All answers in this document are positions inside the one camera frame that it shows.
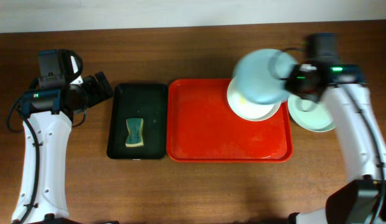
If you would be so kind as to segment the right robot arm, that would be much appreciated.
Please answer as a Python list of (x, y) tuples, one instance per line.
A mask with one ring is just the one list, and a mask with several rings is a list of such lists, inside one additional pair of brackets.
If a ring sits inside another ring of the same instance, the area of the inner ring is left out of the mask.
[(386, 223), (386, 144), (359, 66), (341, 63), (334, 34), (305, 38), (305, 61), (285, 83), (290, 93), (330, 112), (342, 150), (347, 185), (324, 208), (290, 214), (289, 223)]

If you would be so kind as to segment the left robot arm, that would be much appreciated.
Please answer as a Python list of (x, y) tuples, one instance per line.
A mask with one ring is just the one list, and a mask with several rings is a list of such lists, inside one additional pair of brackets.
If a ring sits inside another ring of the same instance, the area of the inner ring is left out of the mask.
[(74, 116), (114, 92), (105, 74), (82, 77), (83, 60), (73, 50), (38, 53), (40, 76), (12, 105), (22, 120), (25, 154), (21, 191), (12, 223), (68, 223), (65, 165)]

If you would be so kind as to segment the black plastic tray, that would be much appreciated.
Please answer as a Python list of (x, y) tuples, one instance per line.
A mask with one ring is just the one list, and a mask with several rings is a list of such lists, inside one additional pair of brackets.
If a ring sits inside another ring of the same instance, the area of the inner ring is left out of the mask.
[[(107, 155), (111, 159), (161, 159), (167, 135), (168, 86), (160, 83), (122, 83), (115, 87)], [(139, 118), (142, 144), (128, 146), (133, 133), (128, 119)]]

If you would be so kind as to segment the white cream plate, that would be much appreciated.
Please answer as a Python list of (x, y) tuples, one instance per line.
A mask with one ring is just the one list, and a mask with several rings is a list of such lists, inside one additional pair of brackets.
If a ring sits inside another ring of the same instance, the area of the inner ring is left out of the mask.
[(237, 90), (236, 80), (237, 78), (233, 78), (228, 85), (227, 102), (238, 117), (248, 121), (264, 121), (279, 110), (281, 103), (260, 105), (244, 98)]

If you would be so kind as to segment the red plastic tray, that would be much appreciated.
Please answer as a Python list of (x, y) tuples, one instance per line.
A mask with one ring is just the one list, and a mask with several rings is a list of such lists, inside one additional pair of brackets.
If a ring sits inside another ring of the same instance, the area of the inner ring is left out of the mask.
[(230, 79), (182, 78), (168, 89), (167, 154), (177, 162), (285, 162), (293, 154), (286, 103), (264, 121), (230, 109)]

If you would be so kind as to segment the mint green plate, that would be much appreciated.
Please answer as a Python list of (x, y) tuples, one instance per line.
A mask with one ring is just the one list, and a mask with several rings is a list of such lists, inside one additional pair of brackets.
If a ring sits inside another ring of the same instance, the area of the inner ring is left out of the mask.
[(290, 95), (287, 105), (292, 120), (302, 128), (322, 133), (336, 127), (323, 102), (314, 103), (310, 100), (302, 100), (296, 95)]

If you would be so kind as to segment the green yellow sponge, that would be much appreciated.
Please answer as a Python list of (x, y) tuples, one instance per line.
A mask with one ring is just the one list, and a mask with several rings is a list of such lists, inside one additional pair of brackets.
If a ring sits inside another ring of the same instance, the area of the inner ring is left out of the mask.
[(126, 119), (126, 127), (128, 131), (126, 139), (126, 147), (141, 147), (144, 145), (143, 140), (144, 120), (142, 118)]

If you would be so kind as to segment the light blue plate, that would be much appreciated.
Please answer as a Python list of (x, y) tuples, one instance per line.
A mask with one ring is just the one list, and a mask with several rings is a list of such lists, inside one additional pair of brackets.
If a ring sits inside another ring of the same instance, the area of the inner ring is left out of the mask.
[(237, 62), (232, 77), (245, 99), (271, 105), (287, 100), (289, 92), (284, 84), (297, 64), (294, 57), (281, 50), (256, 50)]

